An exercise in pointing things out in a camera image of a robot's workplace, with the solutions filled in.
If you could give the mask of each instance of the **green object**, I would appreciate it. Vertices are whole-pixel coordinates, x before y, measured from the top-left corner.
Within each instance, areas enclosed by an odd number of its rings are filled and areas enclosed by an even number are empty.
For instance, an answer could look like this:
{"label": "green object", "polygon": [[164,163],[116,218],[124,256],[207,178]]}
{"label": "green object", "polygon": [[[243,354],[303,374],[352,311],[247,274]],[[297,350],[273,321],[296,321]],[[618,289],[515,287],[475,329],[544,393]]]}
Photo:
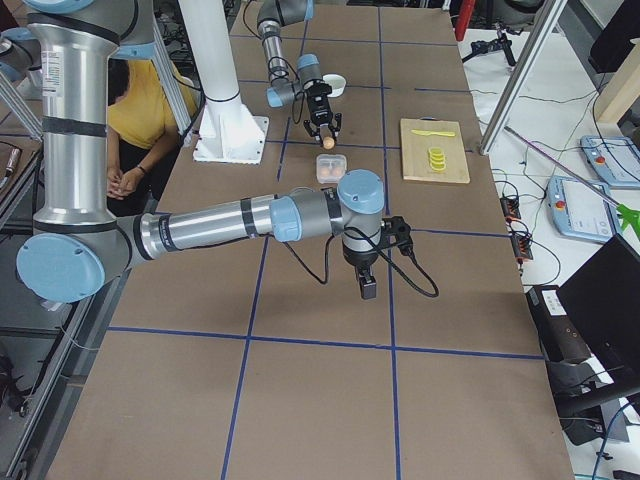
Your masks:
{"label": "green object", "polygon": [[622,229],[624,230],[631,225],[633,231],[636,232],[636,237],[640,240],[640,211],[631,210],[621,203],[616,206],[616,210],[622,216]]}

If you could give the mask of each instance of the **small container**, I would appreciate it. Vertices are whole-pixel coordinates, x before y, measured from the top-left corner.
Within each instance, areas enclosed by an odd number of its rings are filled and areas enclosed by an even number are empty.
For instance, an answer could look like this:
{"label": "small container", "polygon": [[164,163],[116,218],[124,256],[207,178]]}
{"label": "small container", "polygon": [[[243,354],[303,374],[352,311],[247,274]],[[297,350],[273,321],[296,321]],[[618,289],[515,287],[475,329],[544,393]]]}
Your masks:
{"label": "small container", "polygon": [[338,183],[347,173],[347,157],[323,153],[316,158],[316,177],[320,183]]}
{"label": "small container", "polygon": [[342,75],[335,73],[328,73],[322,77],[325,83],[331,85],[331,93],[328,95],[330,98],[339,97],[344,92],[344,87],[347,86],[347,80]]}

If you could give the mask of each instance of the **woman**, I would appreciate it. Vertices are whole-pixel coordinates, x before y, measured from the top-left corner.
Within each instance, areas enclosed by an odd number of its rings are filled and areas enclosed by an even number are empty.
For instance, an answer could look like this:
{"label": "woman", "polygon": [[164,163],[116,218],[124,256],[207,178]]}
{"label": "woman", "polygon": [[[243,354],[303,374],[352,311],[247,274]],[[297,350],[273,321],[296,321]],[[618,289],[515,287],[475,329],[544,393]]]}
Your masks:
{"label": "woman", "polygon": [[[193,115],[195,102],[186,87],[181,90]],[[136,215],[144,210],[149,190],[160,199],[180,135],[149,60],[110,60],[108,101],[107,206],[119,217]]]}

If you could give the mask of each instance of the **white pole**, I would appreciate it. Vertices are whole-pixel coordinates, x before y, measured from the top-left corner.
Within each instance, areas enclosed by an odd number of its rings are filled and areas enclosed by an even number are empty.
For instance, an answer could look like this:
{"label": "white pole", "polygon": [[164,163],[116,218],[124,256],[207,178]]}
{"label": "white pole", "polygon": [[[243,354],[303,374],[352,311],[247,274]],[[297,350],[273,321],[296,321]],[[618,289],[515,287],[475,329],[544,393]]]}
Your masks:
{"label": "white pole", "polygon": [[206,95],[196,160],[259,163],[268,119],[242,104],[221,0],[180,0]]}

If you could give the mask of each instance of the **white bowl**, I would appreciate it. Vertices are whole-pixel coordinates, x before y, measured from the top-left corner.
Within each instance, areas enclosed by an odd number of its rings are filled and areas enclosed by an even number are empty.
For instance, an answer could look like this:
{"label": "white bowl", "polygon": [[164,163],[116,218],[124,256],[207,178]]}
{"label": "white bowl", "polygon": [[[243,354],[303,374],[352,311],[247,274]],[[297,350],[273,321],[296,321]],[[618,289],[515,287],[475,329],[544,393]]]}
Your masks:
{"label": "white bowl", "polygon": [[340,95],[342,95],[342,92],[344,92],[344,87],[347,86],[347,81],[345,80],[345,78],[335,73],[328,73],[324,75],[322,79],[326,83],[331,85],[331,89],[333,90],[331,92],[331,95],[329,95],[329,97],[331,98],[339,97]]}

